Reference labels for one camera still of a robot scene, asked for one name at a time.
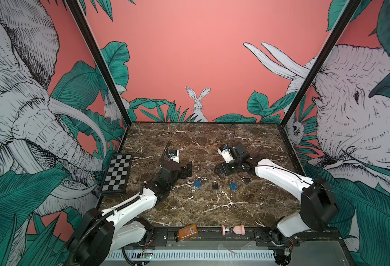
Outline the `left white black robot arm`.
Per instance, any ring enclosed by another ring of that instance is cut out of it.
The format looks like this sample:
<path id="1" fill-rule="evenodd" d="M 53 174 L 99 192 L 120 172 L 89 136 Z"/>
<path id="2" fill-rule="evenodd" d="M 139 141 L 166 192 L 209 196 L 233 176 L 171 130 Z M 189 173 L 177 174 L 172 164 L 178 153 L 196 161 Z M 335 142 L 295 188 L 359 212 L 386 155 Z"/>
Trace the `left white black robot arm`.
<path id="1" fill-rule="evenodd" d="M 65 265 L 99 266 L 111 252 L 142 241 L 150 225 L 136 217 L 163 202 L 178 180 L 192 176 L 192 168 L 192 162 L 166 161 L 138 194 L 103 211 L 87 211 L 66 244 Z"/>

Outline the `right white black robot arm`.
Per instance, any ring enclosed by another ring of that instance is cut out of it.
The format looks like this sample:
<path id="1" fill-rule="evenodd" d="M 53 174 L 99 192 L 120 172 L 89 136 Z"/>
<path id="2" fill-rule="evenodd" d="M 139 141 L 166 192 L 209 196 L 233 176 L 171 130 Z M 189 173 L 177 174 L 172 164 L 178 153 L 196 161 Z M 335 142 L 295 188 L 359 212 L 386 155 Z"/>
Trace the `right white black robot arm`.
<path id="1" fill-rule="evenodd" d="M 336 197 L 324 178 L 302 176 L 279 166 L 263 154 L 251 155 L 242 143 L 221 145 L 218 154 L 224 159 L 214 170 L 220 178 L 247 172 L 270 181 L 299 200 L 300 210 L 281 219 L 271 232 L 273 236 L 290 238 L 307 230 L 323 231 L 339 213 Z"/>

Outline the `blue padlock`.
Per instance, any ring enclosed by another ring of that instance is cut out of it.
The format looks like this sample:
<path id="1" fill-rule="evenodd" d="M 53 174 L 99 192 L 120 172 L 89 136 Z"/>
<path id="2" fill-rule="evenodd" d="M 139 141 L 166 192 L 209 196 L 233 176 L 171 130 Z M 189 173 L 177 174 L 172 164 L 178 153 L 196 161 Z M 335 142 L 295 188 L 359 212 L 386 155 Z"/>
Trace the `blue padlock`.
<path id="1" fill-rule="evenodd" d="M 195 189 L 199 189 L 199 188 L 201 187 L 201 185 L 202 185 L 202 178 L 201 178 L 201 177 L 198 177 L 198 178 L 194 181 L 193 187 L 194 187 Z"/>
<path id="2" fill-rule="evenodd" d="M 238 184 L 235 182 L 235 180 L 230 181 L 230 190 L 231 191 L 237 191 L 238 190 Z"/>

